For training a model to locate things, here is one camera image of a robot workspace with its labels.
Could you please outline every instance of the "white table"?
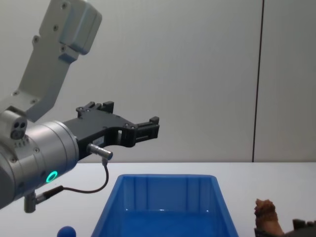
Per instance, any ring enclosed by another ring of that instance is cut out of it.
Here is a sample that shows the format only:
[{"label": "white table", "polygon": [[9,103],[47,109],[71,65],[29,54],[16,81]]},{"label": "white table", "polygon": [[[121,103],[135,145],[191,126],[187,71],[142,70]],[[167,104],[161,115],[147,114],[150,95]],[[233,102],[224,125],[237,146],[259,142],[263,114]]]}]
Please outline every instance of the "white table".
[{"label": "white table", "polygon": [[[0,210],[1,237],[56,237],[63,226],[75,228],[78,237],[91,236],[121,174],[210,174],[217,177],[240,237],[254,237],[256,198],[272,200],[284,231],[292,219],[316,220],[316,163],[110,163],[110,181],[96,194],[63,191],[23,211],[23,199]],[[74,170],[37,190],[58,185],[92,190],[105,179],[101,164],[78,164]]]}]

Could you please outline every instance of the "blue plastic bin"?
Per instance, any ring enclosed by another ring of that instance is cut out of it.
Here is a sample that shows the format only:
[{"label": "blue plastic bin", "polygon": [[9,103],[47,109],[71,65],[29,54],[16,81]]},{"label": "blue plastic bin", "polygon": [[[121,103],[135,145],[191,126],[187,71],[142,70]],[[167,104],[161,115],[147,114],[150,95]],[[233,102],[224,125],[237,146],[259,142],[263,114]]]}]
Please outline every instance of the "blue plastic bin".
[{"label": "blue plastic bin", "polygon": [[238,237],[217,179],[121,175],[92,237]]}]

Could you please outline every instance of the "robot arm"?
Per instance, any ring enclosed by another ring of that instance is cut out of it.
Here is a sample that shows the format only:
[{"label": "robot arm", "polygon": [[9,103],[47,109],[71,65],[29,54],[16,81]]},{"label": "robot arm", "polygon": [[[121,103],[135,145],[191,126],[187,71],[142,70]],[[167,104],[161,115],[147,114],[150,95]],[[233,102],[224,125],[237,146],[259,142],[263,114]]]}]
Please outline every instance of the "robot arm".
[{"label": "robot arm", "polygon": [[157,138],[159,118],[134,124],[113,115],[113,102],[77,108],[76,119],[38,120],[58,96],[70,64],[87,54],[101,23],[101,14],[83,0],[51,0],[40,36],[17,91],[0,102],[0,209],[25,197],[25,211],[35,211],[35,189],[73,169],[94,153],[107,160],[108,145],[133,147]]}]

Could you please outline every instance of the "screw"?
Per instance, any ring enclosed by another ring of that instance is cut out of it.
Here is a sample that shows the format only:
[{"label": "screw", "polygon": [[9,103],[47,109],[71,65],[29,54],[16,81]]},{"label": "screw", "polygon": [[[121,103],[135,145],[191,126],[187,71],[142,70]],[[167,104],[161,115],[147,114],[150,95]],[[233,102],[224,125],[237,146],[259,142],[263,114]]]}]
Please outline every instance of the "screw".
[{"label": "screw", "polygon": [[61,9],[65,9],[67,7],[67,3],[63,3],[62,5],[61,5]]},{"label": "screw", "polygon": [[58,25],[53,26],[53,31],[58,31]]},{"label": "screw", "polygon": [[37,43],[38,41],[39,41],[39,37],[38,37],[38,36],[34,36],[33,42],[34,42],[34,43]]}]

